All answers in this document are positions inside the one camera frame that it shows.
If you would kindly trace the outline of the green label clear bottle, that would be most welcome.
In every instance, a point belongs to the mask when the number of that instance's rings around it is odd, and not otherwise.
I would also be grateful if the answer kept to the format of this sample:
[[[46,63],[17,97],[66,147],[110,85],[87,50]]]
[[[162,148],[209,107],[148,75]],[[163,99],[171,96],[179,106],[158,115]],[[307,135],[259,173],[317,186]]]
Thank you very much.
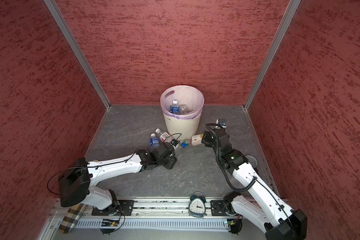
[[[192,143],[192,142],[191,142],[190,140],[188,140],[188,139],[181,140],[181,141],[180,141],[180,146],[181,146],[182,148],[186,148],[186,147],[189,146],[191,143]]]

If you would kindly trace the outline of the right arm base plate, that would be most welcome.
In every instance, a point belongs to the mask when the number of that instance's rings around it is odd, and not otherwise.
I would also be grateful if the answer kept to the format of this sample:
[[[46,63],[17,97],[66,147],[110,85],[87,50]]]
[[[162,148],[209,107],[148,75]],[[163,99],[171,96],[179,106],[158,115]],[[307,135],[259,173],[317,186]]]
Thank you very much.
[[[236,217],[238,215],[247,217],[250,214],[249,208],[235,200],[211,200],[210,205],[214,217]]]

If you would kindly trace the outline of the white red label bottle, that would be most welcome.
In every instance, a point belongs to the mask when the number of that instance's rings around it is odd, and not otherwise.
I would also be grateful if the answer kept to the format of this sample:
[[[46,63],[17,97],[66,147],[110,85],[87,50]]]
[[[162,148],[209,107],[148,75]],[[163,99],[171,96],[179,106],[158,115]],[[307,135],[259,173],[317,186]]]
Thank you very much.
[[[157,128],[155,130],[157,137],[163,143],[170,143],[173,140],[173,137],[166,131],[162,131],[161,129]]]

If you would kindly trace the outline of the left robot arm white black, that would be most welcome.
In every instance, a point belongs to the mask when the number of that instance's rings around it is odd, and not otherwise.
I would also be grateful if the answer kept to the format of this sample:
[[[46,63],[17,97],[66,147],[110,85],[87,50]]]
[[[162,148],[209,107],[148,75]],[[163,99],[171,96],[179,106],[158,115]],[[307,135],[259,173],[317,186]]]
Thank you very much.
[[[113,160],[88,162],[79,158],[59,174],[61,206],[68,208],[84,204],[101,211],[114,207],[118,203],[115,193],[99,188],[100,182],[160,166],[171,170],[176,162],[175,149],[169,143],[163,143],[152,151],[136,150],[131,155]]]

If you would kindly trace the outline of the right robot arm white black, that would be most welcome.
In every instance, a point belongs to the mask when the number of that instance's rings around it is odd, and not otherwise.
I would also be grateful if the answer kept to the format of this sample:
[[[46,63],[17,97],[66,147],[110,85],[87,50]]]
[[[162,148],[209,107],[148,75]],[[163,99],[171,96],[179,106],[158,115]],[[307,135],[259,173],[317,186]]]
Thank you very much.
[[[229,209],[258,227],[268,240],[304,240],[308,217],[294,210],[261,179],[248,159],[232,148],[225,128],[206,124],[202,144],[213,148],[216,162],[233,190],[225,196]]]

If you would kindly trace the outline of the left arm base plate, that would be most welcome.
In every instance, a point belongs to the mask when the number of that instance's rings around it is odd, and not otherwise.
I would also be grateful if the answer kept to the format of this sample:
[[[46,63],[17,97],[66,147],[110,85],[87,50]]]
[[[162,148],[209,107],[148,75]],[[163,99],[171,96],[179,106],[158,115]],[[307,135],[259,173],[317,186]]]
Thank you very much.
[[[92,216],[130,216],[134,207],[133,200],[120,200],[112,203],[104,210],[93,207]]]

